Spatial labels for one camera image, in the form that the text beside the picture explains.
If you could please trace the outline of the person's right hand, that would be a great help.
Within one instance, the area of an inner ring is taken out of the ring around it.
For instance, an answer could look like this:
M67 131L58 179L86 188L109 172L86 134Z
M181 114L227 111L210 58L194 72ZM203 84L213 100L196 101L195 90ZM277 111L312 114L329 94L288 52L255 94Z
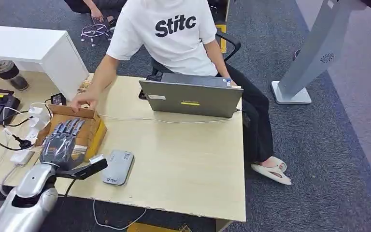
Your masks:
M100 94L95 91L87 91L77 94L71 101L70 107L77 113L81 106L87 104L89 109L95 110L99 100Z

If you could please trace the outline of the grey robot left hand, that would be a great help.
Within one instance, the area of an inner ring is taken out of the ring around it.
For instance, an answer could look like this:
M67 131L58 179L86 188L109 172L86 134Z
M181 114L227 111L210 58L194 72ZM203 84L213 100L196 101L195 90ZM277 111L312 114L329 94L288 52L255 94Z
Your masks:
M74 118L60 122L45 138L39 156L40 163L52 164L61 170L72 170L85 159L83 152L74 153L77 135L85 120Z

